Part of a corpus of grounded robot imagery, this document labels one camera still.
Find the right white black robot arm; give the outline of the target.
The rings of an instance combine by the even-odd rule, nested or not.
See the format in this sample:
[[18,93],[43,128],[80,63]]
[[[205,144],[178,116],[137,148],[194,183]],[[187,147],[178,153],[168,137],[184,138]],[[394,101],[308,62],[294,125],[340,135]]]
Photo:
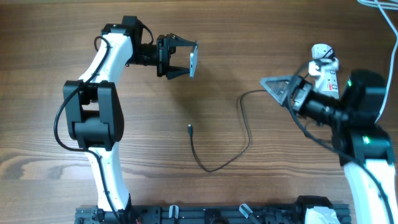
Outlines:
[[298,75],[263,78],[260,84],[308,138],[339,155],[358,223],[397,223],[394,149],[376,123],[383,77],[354,70],[338,99]]

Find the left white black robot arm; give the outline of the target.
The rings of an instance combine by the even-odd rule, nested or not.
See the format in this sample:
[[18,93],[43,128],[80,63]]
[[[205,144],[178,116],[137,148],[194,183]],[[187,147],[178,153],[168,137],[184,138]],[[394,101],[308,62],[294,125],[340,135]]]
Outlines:
[[119,24],[106,24],[96,45],[96,55],[87,71],[63,86],[63,103],[55,115],[53,133],[58,135],[60,115],[66,114],[69,136],[91,164],[98,191],[92,215],[76,217],[77,223],[140,223],[131,195],[124,183],[119,143],[124,133],[124,115],[116,86],[124,68],[130,65],[155,66],[158,77],[171,80],[188,74],[194,77],[198,43],[173,33],[142,43],[147,26],[136,16],[124,16]]

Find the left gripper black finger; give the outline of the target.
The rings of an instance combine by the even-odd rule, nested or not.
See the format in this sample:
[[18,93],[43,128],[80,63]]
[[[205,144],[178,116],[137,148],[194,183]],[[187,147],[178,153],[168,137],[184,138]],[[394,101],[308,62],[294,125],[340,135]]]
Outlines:
[[166,77],[168,80],[171,80],[171,79],[174,79],[179,76],[186,75],[186,74],[190,74],[189,68],[170,66],[166,71]]
[[176,47],[194,47],[198,43],[195,41],[186,40],[182,37],[179,37],[173,33],[170,33],[169,39],[169,47],[176,48]]

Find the blue smartphone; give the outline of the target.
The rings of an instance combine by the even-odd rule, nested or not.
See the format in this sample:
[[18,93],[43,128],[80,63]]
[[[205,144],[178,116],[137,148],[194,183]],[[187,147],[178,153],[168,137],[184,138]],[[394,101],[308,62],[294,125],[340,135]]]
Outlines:
[[190,78],[194,78],[195,76],[197,62],[198,62],[198,42],[195,42],[195,45],[192,47],[192,51],[190,52],[190,68],[189,68]]

